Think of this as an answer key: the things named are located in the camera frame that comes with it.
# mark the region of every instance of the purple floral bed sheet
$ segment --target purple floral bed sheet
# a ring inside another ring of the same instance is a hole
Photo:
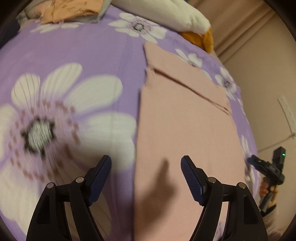
[[[94,208],[96,222],[106,240],[132,240],[145,41],[225,87],[245,156],[257,154],[240,88],[176,32],[113,6],[97,24],[32,23],[0,50],[0,215],[18,241],[25,241],[46,183],[71,182],[103,154],[112,157],[112,172]],[[259,177],[248,166],[245,181],[255,195]]]

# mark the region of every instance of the pink fabric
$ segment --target pink fabric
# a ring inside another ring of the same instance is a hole
[[[244,181],[244,156],[221,86],[201,69],[145,43],[147,82],[141,92],[135,173],[135,241],[187,241],[202,207],[192,198],[180,161],[220,182]],[[226,217],[227,203],[220,220]]]

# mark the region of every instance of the curtain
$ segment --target curtain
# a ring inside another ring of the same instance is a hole
[[[189,0],[211,23],[214,50],[225,63],[275,12],[263,0]]]

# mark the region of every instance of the beige wall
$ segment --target beige wall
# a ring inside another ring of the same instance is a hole
[[[284,95],[296,117],[296,42],[281,19],[272,17],[225,64],[242,88],[244,109],[254,133],[257,148],[263,149],[290,135],[277,98]],[[296,212],[296,139],[284,141],[287,150],[285,183],[278,196],[278,224],[286,228]],[[259,153],[271,161],[280,145]]]

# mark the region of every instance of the black device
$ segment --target black device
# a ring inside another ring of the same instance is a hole
[[[26,241],[72,241],[64,202],[70,202],[81,241],[104,241],[89,207],[99,198],[111,170],[111,158],[103,156],[85,177],[56,186],[48,183],[33,213]],[[189,156],[181,160],[181,170],[202,214],[190,241],[212,241],[217,229],[222,202],[229,202],[223,241],[268,241],[258,207],[244,183],[220,183],[197,168]]]
[[[253,165],[257,171],[266,176],[265,182],[268,185],[269,193],[261,199],[259,209],[266,212],[269,202],[272,199],[274,193],[270,191],[272,186],[282,185],[285,180],[285,176],[282,174],[284,161],[286,157],[286,150],[283,147],[279,147],[274,150],[272,156],[272,163],[261,160],[259,157],[252,155],[248,158],[248,163]]]

